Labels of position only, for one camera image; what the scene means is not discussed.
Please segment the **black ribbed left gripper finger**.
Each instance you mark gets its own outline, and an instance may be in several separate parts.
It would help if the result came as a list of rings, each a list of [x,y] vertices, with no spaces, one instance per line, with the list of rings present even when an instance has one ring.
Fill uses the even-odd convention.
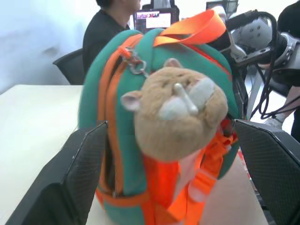
[[[218,51],[226,51],[228,49],[232,49],[235,46],[235,42],[231,32],[226,31],[215,41],[210,42],[210,46]]]
[[[257,10],[250,10],[243,14],[237,15],[228,19],[225,22],[227,30],[235,30],[239,27],[243,27],[250,24],[259,17],[259,12]]]

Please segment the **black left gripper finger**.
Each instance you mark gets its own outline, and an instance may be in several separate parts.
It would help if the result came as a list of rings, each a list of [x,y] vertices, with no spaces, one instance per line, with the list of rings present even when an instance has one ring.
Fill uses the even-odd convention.
[[[105,151],[107,122],[80,128],[42,168],[8,225],[84,225]]]
[[[278,225],[300,223],[300,144],[266,124],[235,120],[247,169]]]

